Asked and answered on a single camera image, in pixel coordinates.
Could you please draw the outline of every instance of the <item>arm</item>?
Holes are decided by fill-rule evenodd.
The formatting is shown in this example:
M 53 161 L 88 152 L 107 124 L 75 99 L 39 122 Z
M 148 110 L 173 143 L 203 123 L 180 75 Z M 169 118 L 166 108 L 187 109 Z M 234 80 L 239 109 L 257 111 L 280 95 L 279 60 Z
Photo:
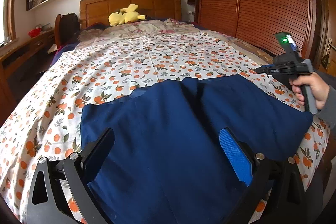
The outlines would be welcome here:
M 329 124 L 330 129 L 333 129 L 336 125 L 336 90 L 327 85 L 315 72 L 311 75 L 302 75 L 296 80 L 290 80 L 289 82 L 292 85 L 292 91 L 295 93 L 299 105 L 305 104 L 300 86 L 309 85 L 311 87 L 316 99 L 317 109 L 320 110 L 317 116 L 325 120 Z

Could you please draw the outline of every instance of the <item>gray sleeve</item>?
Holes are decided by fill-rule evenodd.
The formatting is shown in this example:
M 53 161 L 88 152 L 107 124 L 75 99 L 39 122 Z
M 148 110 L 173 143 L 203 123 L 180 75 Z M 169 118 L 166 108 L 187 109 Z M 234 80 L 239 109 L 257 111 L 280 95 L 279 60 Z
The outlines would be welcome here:
M 328 98 L 325 102 L 324 107 L 321 109 L 321 111 L 318 112 L 317 117 L 319 117 L 322 120 L 325 120 L 330 127 L 330 130 L 332 132 L 336 131 L 335 125 L 336 125 L 336 90 L 334 90 L 330 86 Z

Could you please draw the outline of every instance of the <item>dark blanket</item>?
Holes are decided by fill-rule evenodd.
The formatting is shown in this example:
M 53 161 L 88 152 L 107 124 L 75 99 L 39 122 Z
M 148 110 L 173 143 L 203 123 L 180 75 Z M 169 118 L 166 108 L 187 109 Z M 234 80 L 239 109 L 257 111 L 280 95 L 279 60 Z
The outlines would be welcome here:
M 87 105 L 82 146 L 107 127 L 115 144 L 89 188 L 115 223 L 222 223 L 246 185 L 219 145 L 229 127 L 254 152 L 295 154 L 312 123 L 240 75 L 166 80 Z

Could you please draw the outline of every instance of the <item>black bracket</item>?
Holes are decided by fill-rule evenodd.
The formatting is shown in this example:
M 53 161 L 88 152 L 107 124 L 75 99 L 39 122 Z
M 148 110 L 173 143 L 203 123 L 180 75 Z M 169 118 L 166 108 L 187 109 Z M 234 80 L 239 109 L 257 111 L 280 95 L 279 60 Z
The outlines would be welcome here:
M 67 180 L 77 206 L 88 224 L 113 224 L 93 197 L 87 183 L 97 176 L 114 145 L 115 135 L 105 129 L 95 142 L 88 143 L 81 153 L 71 153 L 65 160 L 39 159 L 31 181 L 28 198 L 27 224 L 75 224 L 60 180 Z M 297 165 L 291 160 L 275 162 L 258 154 L 249 155 L 254 161 L 253 179 L 236 208 L 224 224 L 247 224 L 259 201 L 273 180 L 266 208 L 256 224 L 306 223 L 304 188 Z

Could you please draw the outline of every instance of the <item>yellow stuffed toy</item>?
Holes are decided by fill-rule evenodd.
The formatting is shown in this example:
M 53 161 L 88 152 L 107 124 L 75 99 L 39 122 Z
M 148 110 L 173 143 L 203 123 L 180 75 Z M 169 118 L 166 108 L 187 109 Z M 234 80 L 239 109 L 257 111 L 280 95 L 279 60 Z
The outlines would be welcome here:
M 141 16 L 138 12 L 135 11 L 138 7 L 138 5 L 130 4 L 127 8 L 121 9 L 120 12 L 110 14 L 110 26 L 137 22 L 139 19 L 145 20 L 146 16 Z

